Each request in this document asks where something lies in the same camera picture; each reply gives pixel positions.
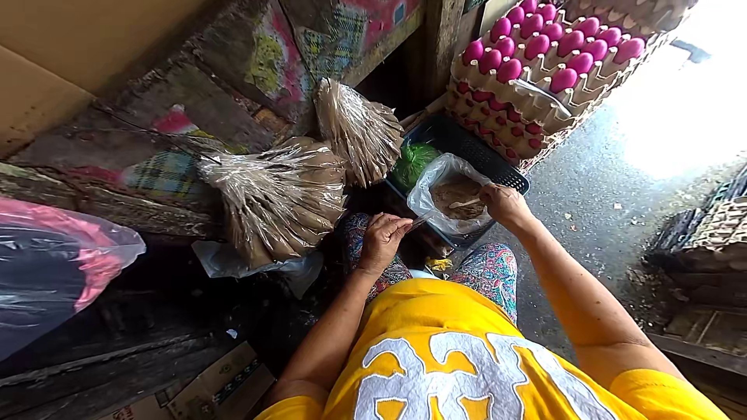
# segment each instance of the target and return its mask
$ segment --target hand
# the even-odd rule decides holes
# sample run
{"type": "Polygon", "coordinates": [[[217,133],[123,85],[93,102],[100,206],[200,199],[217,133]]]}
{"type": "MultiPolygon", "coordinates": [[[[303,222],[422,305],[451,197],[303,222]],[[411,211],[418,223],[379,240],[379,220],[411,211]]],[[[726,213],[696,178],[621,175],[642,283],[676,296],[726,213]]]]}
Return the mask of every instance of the hand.
{"type": "Polygon", "coordinates": [[[392,214],[379,213],[373,216],[363,236],[363,249],[357,269],[378,279],[394,259],[400,241],[411,225],[412,219],[392,214]]]}
{"type": "Polygon", "coordinates": [[[535,220],[524,196],[511,187],[487,184],[480,190],[480,200],[488,206],[488,213],[510,232],[535,220]]]}

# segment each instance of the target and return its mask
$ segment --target brown powder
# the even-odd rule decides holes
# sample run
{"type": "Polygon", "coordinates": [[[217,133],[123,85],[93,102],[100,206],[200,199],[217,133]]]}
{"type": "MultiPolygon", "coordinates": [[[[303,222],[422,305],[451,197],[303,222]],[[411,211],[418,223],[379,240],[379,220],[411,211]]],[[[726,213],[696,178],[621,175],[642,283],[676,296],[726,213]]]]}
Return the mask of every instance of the brown powder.
{"type": "Polygon", "coordinates": [[[480,184],[462,174],[451,176],[430,188],[433,204],[450,219],[470,220],[483,213],[485,203],[479,201],[468,206],[449,209],[454,202],[466,203],[478,195],[480,184]]]}

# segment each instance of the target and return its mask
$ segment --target white lettering on shirt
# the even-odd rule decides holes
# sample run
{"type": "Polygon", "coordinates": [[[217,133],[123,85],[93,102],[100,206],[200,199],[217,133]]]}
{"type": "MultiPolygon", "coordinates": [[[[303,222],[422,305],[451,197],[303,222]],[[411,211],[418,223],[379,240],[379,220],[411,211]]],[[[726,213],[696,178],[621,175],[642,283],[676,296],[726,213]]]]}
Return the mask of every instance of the white lettering on shirt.
{"type": "Polygon", "coordinates": [[[450,331],[430,338],[430,352],[437,362],[445,365],[450,353],[460,352],[473,365],[475,374],[462,370],[425,372],[425,362],[406,339],[383,339],[371,346],[363,358],[363,368],[371,366],[378,356],[390,353],[405,374],[371,374],[361,379],[353,418],[382,419],[376,410],[379,402],[401,401],[404,408],[400,420],[431,419],[430,399],[436,397],[438,411],[445,419],[468,420],[462,398],[488,398],[488,419],[520,420],[524,417],[524,402],[516,389],[529,383],[529,379],[521,370],[516,348],[526,348],[580,419],[617,420],[591,388],[566,371],[546,348],[521,337],[488,333],[487,339],[494,353],[485,340],[467,333],[450,331]]]}

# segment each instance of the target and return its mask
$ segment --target blue plastic basket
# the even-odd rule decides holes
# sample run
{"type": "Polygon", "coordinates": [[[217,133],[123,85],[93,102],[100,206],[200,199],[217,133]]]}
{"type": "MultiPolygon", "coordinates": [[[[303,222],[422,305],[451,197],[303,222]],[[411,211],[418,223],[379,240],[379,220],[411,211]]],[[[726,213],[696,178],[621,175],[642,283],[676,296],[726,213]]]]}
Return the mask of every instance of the blue plastic basket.
{"type": "MultiPolygon", "coordinates": [[[[463,129],[456,121],[441,114],[434,114],[405,134],[402,147],[413,143],[428,143],[443,153],[453,153],[469,162],[478,172],[490,178],[494,183],[513,187],[525,194],[529,191],[529,181],[513,166],[506,162],[495,150],[482,139],[463,129]]],[[[407,193],[402,185],[387,177],[389,185],[405,202],[407,193]]],[[[447,235],[428,223],[446,243],[456,250],[465,250],[477,242],[495,222],[467,235],[447,235]]]]}

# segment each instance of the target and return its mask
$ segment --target plastic bag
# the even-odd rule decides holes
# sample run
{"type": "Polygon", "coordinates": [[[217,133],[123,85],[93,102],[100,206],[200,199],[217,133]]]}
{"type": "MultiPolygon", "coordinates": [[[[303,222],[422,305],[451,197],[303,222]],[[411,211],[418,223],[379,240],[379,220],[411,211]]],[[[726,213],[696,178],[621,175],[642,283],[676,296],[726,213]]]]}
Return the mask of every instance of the plastic bag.
{"type": "Polygon", "coordinates": [[[90,305],[144,252],[132,229],[0,197],[0,359],[90,305]]]}
{"type": "Polygon", "coordinates": [[[348,179],[363,188],[384,179],[403,141],[394,112],[330,78],[322,78],[314,104],[322,136],[345,159],[348,179]]]}
{"type": "Polygon", "coordinates": [[[314,251],[302,258],[274,262],[252,270],[231,244],[195,241],[192,243],[192,250],[208,277],[212,279],[216,277],[240,279],[256,273],[278,271],[288,281],[287,286],[296,299],[303,297],[309,286],[319,277],[324,265],[324,255],[319,251],[314,251]]]}
{"type": "Polygon", "coordinates": [[[402,148],[402,157],[397,160],[397,164],[391,170],[391,175],[405,188],[405,191],[410,191],[418,182],[423,169],[439,155],[441,152],[427,143],[405,146],[402,148]]]}
{"type": "Polygon", "coordinates": [[[229,239],[251,269],[304,256],[344,211],[343,163],[310,138],[256,155],[211,154],[198,168],[223,193],[229,239]]]}
{"type": "MultiPolygon", "coordinates": [[[[407,206],[410,207],[410,209],[418,216],[422,216],[423,214],[436,209],[436,206],[433,204],[433,198],[430,194],[431,186],[436,185],[457,173],[461,173],[468,178],[471,178],[480,185],[492,182],[487,176],[477,172],[466,160],[451,153],[445,153],[440,155],[438,158],[433,159],[433,161],[425,167],[420,178],[418,178],[415,187],[407,196],[407,206]]],[[[478,218],[470,220],[450,219],[440,211],[436,210],[436,215],[431,217],[430,220],[428,220],[428,223],[447,235],[459,236],[466,235],[487,226],[491,220],[492,218],[490,217],[490,214],[488,214],[487,209],[478,218]]]]}

